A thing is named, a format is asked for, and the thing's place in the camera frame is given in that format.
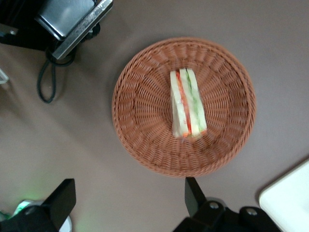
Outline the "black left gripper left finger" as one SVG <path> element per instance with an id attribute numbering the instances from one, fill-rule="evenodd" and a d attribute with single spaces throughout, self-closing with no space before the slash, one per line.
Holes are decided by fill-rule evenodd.
<path id="1" fill-rule="evenodd" d="M 41 204 L 29 204 L 0 223 L 2 232 L 58 232 L 76 205 L 75 180 L 65 179 Z"/>

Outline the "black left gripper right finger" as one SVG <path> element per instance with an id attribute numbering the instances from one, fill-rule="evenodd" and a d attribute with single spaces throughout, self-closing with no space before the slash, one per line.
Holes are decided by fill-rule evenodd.
<path id="1" fill-rule="evenodd" d="M 279 232 L 274 221 L 261 208 L 244 206 L 239 212 L 224 201 L 205 197 L 196 179 L 185 178 L 184 199 L 189 217 L 175 232 Z"/>

